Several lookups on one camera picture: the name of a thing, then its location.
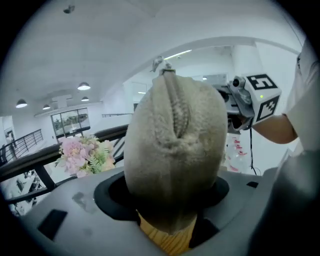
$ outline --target black cable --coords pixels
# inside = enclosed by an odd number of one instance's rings
[[[250,152],[251,152],[251,169],[254,171],[254,174],[257,175],[257,172],[254,168],[254,156],[252,154],[252,128],[250,128]]]
[[[256,169],[258,169],[258,171],[259,171],[259,173],[260,173],[260,176],[261,176],[261,171],[260,171],[260,169],[259,169],[258,167],[256,167]]]

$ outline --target black handrail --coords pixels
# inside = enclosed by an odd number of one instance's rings
[[[112,113],[112,114],[102,114],[102,118],[109,118],[114,116],[132,115],[133,113]]]
[[[122,150],[122,148],[123,148],[124,145],[125,145],[125,141],[123,141],[123,142],[121,143],[121,145],[117,148],[117,150],[114,152],[114,155],[115,155],[115,156],[118,154],[118,152],[119,152],[120,150]]]
[[[20,158],[24,153],[28,152],[34,145],[42,140],[43,136],[41,129],[38,129],[4,145],[0,150],[0,166],[11,160]]]
[[[97,132],[95,136],[98,138],[99,141],[114,141],[119,140],[123,138],[127,133],[128,125],[122,125],[110,129],[105,129]],[[122,148],[124,145],[124,142],[120,145],[119,148]],[[38,197],[40,195],[44,195],[46,193],[49,193],[53,189],[55,189],[57,186],[72,180],[76,179],[76,177],[70,177],[65,180],[62,180],[60,182],[54,183],[51,177],[48,175],[46,169],[44,168],[45,165],[52,163],[56,161],[61,155],[59,153],[60,144],[55,144],[46,148],[43,148],[33,154],[23,156],[16,161],[9,162],[2,167],[0,167],[0,182],[3,182],[5,180],[8,180],[10,178],[13,178],[15,176],[18,176],[20,174],[26,173],[31,170],[35,170],[39,178],[42,180],[45,188],[38,189],[36,191],[29,192],[27,194],[14,197],[11,199],[8,199],[6,202],[8,204],[15,204],[21,201],[29,200],[34,197]],[[115,163],[121,161],[124,159],[124,153],[122,152],[119,156],[115,157],[115,153],[113,154]]]

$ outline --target black rectangular slot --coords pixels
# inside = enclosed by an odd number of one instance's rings
[[[47,238],[53,240],[66,216],[66,211],[54,209],[45,217],[38,230]]]
[[[255,182],[255,181],[250,181],[246,184],[247,186],[249,187],[252,187],[252,188],[257,188],[257,186],[259,185],[258,182]]]

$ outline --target pink flower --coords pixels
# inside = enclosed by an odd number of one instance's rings
[[[86,163],[86,159],[84,159],[83,157],[81,157],[79,155],[79,157],[74,157],[72,158],[73,161],[74,161],[74,164],[77,166],[77,167],[82,167],[84,166],[84,164]]]
[[[65,163],[65,165],[66,165],[66,170],[69,172],[69,174],[76,174],[77,172],[78,172],[78,168],[76,167],[76,165],[73,163],[73,162],[71,162],[71,161],[66,161],[66,163]]]
[[[64,138],[62,140],[62,152],[67,157],[78,155],[83,149],[83,145],[80,142],[79,137]]]
[[[82,178],[82,177],[88,176],[88,173],[86,173],[84,170],[81,170],[76,173],[76,176],[78,178]]]
[[[84,159],[88,159],[89,158],[89,148],[83,148],[80,150],[80,156]]]
[[[112,152],[112,150],[114,150],[114,145],[109,140],[105,140],[104,142],[102,142],[102,144],[104,148],[109,150],[109,152]]]
[[[105,161],[105,163],[101,166],[101,171],[102,172],[105,172],[105,171],[108,171],[110,169],[113,169],[115,168],[115,165],[114,165],[114,158],[112,157],[108,157]]]

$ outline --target pink flower bouquet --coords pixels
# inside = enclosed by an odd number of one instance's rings
[[[99,142],[94,136],[69,137],[62,140],[60,154],[55,166],[78,178],[115,168],[114,149],[109,140]]]

